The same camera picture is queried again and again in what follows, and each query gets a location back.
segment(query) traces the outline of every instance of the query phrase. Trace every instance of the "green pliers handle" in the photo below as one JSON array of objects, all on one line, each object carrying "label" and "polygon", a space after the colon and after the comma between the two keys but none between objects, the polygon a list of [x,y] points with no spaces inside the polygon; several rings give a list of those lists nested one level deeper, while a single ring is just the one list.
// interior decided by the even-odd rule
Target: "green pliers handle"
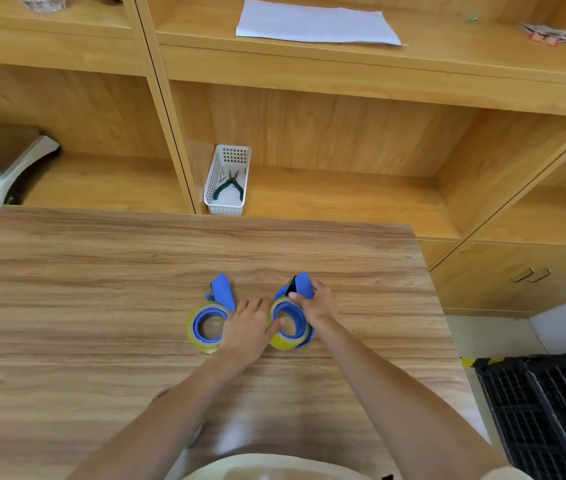
[{"label": "green pliers handle", "polygon": [[232,172],[230,172],[230,177],[223,182],[223,185],[221,185],[220,187],[218,187],[214,191],[213,200],[218,200],[218,196],[221,194],[221,192],[224,191],[230,185],[233,185],[239,191],[239,198],[240,198],[240,201],[242,202],[243,201],[243,187],[241,187],[239,185],[239,182],[236,181],[236,177],[238,177],[238,176],[239,176],[239,170],[236,171],[236,173],[234,174],[233,177],[232,177]]}]

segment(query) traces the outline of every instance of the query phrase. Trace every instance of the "person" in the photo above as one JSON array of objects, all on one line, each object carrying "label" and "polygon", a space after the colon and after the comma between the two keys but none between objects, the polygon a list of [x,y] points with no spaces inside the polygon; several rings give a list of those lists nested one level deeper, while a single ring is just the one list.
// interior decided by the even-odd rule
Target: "person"
[{"label": "person", "polygon": [[[318,280],[311,284],[313,299],[289,296],[333,355],[404,479],[529,479],[444,400],[340,325],[331,290]],[[258,360],[280,329],[280,320],[268,326],[270,305],[264,299],[239,303],[223,325],[220,349],[87,457],[69,480],[164,479],[215,396]],[[367,478],[344,467],[279,455],[225,458],[186,478],[273,477]]]}]

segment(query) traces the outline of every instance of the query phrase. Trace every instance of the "sleeve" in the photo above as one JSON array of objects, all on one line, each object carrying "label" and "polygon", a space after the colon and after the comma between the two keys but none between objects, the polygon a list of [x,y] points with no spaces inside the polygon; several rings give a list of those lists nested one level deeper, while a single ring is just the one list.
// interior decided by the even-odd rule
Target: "sleeve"
[{"label": "sleeve", "polygon": [[531,476],[522,473],[517,468],[503,467],[492,470],[485,475],[481,480],[534,480]]}]

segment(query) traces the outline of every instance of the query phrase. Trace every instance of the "basket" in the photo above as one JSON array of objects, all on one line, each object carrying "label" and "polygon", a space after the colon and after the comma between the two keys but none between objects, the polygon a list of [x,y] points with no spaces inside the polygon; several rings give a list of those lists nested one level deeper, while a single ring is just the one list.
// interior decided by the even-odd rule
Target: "basket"
[{"label": "basket", "polygon": [[566,354],[477,369],[512,464],[536,480],[566,479]]},{"label": "basket", "polygon": [[[252,149],[249,146],[216,145],[205,184],[205,203],[211,214],[240,216],[243,213],[251,157]],[[216,189],[230,177],[230,172],[234,175],[236,171],[238,171],[236,181],[243,188],[243,201],[238,189],[233,185],[224,189],[218,199],[214,200]]]}]

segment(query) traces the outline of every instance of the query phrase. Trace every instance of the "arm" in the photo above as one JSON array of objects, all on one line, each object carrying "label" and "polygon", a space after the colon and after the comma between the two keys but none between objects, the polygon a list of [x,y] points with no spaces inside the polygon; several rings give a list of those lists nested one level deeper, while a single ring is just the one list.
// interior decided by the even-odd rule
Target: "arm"
[{"label": "arm", "polygon": [[280,328],[270,301],[243,301],[223,326],[220,350],[89,456],[68,480],[163,480],[216,394],[255,362]]},{"label": "arm", "polygon": [[479,480],[509,465],[451,406],[407,372],[363,345],[336,321],[331,290],[290,293],[325,343],[406,480]]}]

